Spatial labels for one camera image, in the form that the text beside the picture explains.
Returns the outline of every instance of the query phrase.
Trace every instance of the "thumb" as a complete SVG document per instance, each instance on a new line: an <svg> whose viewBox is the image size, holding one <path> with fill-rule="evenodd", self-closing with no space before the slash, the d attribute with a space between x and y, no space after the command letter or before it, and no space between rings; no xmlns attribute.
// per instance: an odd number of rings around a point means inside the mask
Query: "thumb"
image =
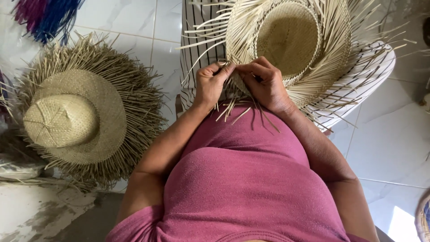
<svg viewBox="0 0 430 242"><path fill-rule="evenodd" d="M251 75L250 73L245 73L239 71L239 76L242 78L243 82L245 83L246 87L249 89L251 93L258 90L260 84L258 83L257 79Z"/></svg>
<svg viewBox="0 0 430 242"><path fill-rule="evenodd" d="M231 75L231 73L233 73L235 67L236 65L230 62L230 64L223 67L220 72L214 76L215 80L224 82Z"/></svg>

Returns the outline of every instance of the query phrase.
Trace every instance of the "black and white striped cloth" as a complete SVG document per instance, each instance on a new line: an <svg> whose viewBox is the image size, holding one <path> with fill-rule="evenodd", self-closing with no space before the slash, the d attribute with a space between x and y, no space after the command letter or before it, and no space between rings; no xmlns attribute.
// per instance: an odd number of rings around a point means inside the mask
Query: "black and white striped cloth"
<svg viewBox="0 0 430 242"><path fill-rule="evenodd" d="M226 6L201 6L188 4L188 1L184 0L182 3L182 39L181 46L186 46L194 43L198 43L203 40L203 38L193 38L196 37L194 33L186 34L184 31L194 30L193 25L200 25L205 21L213 19L219 14L217 11L224 9ZM206 51L210 46L212 46L217 41L201 44L191 48L181 49L181 103L183 110L187 110L191 107L196 96L196 82L195 76L196 71L199 68L210 65L218 60L223 60L225 56L225 46L220 44L211 50L209 50L194 66L194 68L189 72L191 67L194 65L198 57ZM360 98L358 103L364 101L384 80L388 78L395 65L395 54L391 51L389 45L383 42L376 42L372 44L369 48L384 48L386 49L385 54L379 55L377 58L372 60L371 63L362 63L355 65L349 71L349 73L357 73L354 75L346 74L338 82L347 84L350 88L344 88L341 90L333 91L337 96L344 96L347 98ZM358 55L358 59L364 58L368 55L372 55L373 52L366 52L365 49L362 50L363 54ZM313 114L318 117L318 125L322 130L330 128L337 122L342 120L346 115L348 115L357 104L345 105L341 108L332 108L326 105L326 109L319 109L316 107L309 106L313 111Z"/></svg>

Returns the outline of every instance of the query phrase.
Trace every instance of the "pink t-shirt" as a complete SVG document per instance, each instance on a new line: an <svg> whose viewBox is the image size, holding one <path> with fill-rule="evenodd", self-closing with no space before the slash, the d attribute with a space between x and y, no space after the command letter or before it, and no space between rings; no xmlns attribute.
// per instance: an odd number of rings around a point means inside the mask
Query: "pink t-shirt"
<svg viewBox="0 0 430 242"><path fill-rule="evenodd" d="M346 234L297 137L270 112L235 107L199 126L171 172L164 204L119 223L107 242L368 242Z"/></svg>

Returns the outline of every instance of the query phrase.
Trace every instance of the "woman's right hand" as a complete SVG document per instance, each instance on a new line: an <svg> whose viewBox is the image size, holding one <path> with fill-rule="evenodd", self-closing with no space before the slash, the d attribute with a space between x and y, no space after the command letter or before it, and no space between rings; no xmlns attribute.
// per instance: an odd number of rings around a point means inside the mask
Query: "woman's right hand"
<svg viewBox="0 0 430 242"><path fill-rule="evenodd" d="M236 71L257 101L274 114L280 116L295 108L285 90L281 71L263 56L249 64L236 65Z"/></svg>

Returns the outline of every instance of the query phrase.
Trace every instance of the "woman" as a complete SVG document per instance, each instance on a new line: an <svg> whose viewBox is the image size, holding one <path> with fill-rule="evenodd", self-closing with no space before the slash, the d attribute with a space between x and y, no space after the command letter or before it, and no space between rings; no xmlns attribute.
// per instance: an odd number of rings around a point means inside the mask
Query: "woman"
<svg viewBox="0 0 430 242"><path fill-rule="evenodd" d="M245 103L215 121L222 109L207 114L234 70L266 109L237 119L254 106ZM131 175L108 242L379 241L357 176L289 99L278 69L260 57L209 65L196 79L192 107Z"/></svg>

